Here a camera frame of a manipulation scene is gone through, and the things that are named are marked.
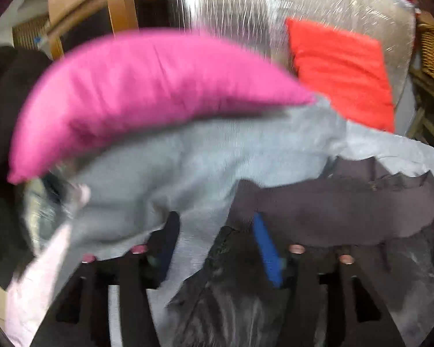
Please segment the dark grey puffer jacket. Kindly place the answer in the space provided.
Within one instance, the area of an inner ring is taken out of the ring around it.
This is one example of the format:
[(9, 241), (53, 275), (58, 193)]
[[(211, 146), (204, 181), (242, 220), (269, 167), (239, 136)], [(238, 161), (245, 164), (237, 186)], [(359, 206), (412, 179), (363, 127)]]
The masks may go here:
[[(268, 280), (259, 213), (284, 259)], [(169, 305), (173, 346), (434, 346), (434, 176), (335, 160), (317, 179), (240, 181), (202, 268)]]

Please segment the black clothes pile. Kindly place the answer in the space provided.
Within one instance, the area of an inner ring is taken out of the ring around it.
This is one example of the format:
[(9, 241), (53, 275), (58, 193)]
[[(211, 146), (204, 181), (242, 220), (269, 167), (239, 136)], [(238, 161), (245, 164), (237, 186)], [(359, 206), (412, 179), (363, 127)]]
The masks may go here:
[(7, 181), (14, 127), (27, 96), (52, 61), (42, 52), (0, 46), (0, 287), (7, 289), (18, 268), (31, 260), (22, 222), (22, 189)]

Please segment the light grey bed sheet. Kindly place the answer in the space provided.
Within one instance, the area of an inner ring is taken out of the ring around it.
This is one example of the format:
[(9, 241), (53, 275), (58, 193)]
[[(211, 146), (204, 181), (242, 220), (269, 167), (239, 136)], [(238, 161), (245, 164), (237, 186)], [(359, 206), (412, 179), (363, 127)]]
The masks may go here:
[(238, 181), (275, 187), (314, 179), (336, 156), (374, 157), (392, 173), (434, 175), (434, 148), (347, 121), (323, 98), (260, 117), (195, 121), (115, 144), (75, 177), (91, 189), (88, 204), (9, 286), (6, 335), (16, 346), (29, 346), (82, 254), (122, 255), (175, 210), (182, 229), (172, 267), (161, 288), (150, 293), (160, 343), (170, 346), (175, 323), (168, 303), (205, 260)]

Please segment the pink pillow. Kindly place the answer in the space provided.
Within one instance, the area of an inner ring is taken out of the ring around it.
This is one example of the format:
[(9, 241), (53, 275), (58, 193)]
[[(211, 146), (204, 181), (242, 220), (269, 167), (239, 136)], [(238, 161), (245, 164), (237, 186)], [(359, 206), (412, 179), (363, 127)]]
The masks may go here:
[(8, 181), (140, 128), (313, 102), (288, 72), (228, 40), (173, 29), (97, 38), (36, 82), (14, 128)]

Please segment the red pillow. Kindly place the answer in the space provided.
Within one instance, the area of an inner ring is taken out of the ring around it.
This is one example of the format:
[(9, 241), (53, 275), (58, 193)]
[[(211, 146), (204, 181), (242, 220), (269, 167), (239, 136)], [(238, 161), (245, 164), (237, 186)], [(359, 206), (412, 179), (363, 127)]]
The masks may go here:
[(309, 20), (287, 18), (285, 24), (301, 83), (326, 96), (347, 120), (394, 131), (393, 94), (378, 40)]

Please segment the silver foil insulation mat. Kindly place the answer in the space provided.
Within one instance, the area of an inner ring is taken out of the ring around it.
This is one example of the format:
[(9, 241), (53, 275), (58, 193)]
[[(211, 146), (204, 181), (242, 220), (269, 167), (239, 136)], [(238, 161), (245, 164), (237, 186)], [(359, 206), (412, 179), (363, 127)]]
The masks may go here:
[(168, 0), (172, 21), (245, 45), (285, 66), (288, 17), (326, 23), (379, 40), (398, 105), (415, 40), (415, 8), (406, 0)]

